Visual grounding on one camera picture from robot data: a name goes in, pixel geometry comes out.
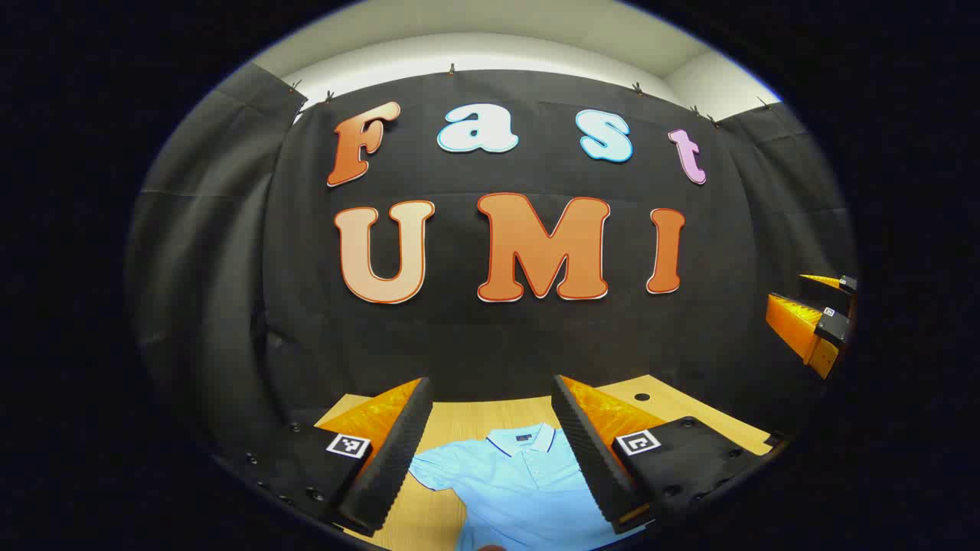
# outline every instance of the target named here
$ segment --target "ceiling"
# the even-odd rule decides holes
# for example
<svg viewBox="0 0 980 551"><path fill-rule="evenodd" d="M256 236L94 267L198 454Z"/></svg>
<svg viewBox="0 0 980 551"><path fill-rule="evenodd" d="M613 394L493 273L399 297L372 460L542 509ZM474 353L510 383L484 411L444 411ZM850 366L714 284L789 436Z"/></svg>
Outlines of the ceiling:
<svg viewBox="0 0 980 551"><path fill-rule="evenodd" d="M255 63L283 77L365 46L444 32L550 40L659 77L710 50L682 30L614 0L364 0L300 29Z"/></svg>

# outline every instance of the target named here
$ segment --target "shirt collar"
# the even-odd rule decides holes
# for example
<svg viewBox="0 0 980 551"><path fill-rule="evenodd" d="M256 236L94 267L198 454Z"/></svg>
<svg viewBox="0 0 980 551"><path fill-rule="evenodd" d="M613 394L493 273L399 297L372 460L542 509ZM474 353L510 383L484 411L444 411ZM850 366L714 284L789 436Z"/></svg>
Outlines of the shirt collar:
<svg viewBox="0 0 980 551"><path fill-rule="evenodd" d="M524 446L517 445L515 438L519 434L534 432L537 432L537 435L534 437L534 442L530 446L525 448ZM524 426L522 428L491 430L490 434L487 435L487 440L508 457L513 457L520 453L522 449L532 449L548 453L551 451L552 444L555 442L555 430L547 423Z"/></svg>

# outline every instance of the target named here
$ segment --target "black backdrop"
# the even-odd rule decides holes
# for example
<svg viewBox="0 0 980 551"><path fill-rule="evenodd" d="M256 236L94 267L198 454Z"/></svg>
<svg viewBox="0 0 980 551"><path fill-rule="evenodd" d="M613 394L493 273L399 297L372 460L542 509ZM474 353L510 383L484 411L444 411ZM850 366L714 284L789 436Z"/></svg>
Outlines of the black backdrop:
<svg viewBox="0 0 980 551"><path fill-rule="evenodd" d="M370 170L327 188L333 129L387 101L402 113ZM765 324L766 293L792 295L800 273L859 274L833 175L783 105L715 127L621 86L519 71L379 84L316 104L289 126L301 103L258 67L233 75L171 138L135 211L140 341L167 399L212 439L261 441L260 426L310 423L344 393L376 395L418 376L432 378L437 401L483 401L547 395L552 374L592 385L651 374L788 433L820 395L819 377ZM506 107L517 147L440 149L445 114L471 103ZM625 118L631 159L581 151L574 121L583 109ZM680 169L666 136L677 128L699 145L704 185ZM490 236L476 201L500 191L527 195L549 230L571 198L607 201L609 294L481 302ZM334 216L386 214L413 199L436 205L422 290L398 305L361 300L340 276ZM645 288L655 208L686 220L681 286L664 295ZM397 225L385 219L371 232L382 276L399 265Z"/></svg>
<svg viewBox="0 0 980 551"><path fill-rule="evenodd" d="M187 445L128 344L121 293L134 195L160 144L220 75L324 4L35 6L14 3L4 20L12 99L0 109L17 139L2 234L16 321L3 537L335 548ZM970 239L980 228L970 216L976 113L960 97L971 90L961 52L975 46L974 14L952 2L822 8L657 5L764 75L819 136L855 213L869 314L848 368L783 461L737 507L651 547L961 548L975 534L962 428L975 405L978 360L964 344L975 334ZM855 33L855 22L875 23Z"/></svg>

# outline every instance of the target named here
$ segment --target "pink letter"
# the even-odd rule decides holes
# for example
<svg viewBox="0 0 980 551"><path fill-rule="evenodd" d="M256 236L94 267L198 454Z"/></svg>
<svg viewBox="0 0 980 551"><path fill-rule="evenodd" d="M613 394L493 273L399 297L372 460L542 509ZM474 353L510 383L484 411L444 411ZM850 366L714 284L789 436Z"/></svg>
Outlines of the pink letter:
<svg viewBox="0 0 980 551"><path fill-rule="evenodd" d="M687 175L688 179L698 185L705 183L708 175L705 174L705 171L698 168L698 162L694 159L694 154L700 153L698 151L698 144L691 141L691 138L687 137L687 132L684 130L669 132L667 138L677 144L677 154L680 155L680 166L684 169L684 174Z"/></svg>

